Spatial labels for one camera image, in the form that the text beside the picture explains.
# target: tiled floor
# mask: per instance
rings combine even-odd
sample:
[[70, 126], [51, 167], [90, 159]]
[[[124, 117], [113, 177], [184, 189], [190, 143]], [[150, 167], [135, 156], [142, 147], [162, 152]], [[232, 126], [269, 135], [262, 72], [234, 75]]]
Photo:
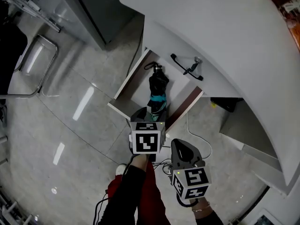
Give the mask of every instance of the tiled floor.
[[[43, 93], [30, 99], [11, 99], [8, 106], [9, 141], [0, 148], [0, 184], [42, 224], [90, 225], [94, 209], [114, 178], [115, 168], [130, 158], [126, 121], [106, 104], [114, 96], [138, 44], [143, 18], [135, 18], [109, 45], [95, 50], [64, 32], [45, 30], [60, 53]], [[23, 16], [20, 29], [30, 39], [39, 28], [36, 18]], [[15, 73], [10, 92], [28, 92], [32, 84]], [[191, 132], [213, 147], [207, 159], [213, 184], [207, 198], [225, 224], [240, 214], [264, 186], [250, 171], [252, 158], [241, 153], [218, 133], [226, 112], [201, 98], [188, 114]], [[205, 143], [186, 131], [185, 118], [170, 133], [197, 145], [205, 156]], [[58, 146], [64, 150], [53, 162]], [[170, 156], [163, 148], [158, 160]], [[168, 178], [156, 170], [157, 185], [171, 224], [195, 224], [190, 209], [178, 205]]]

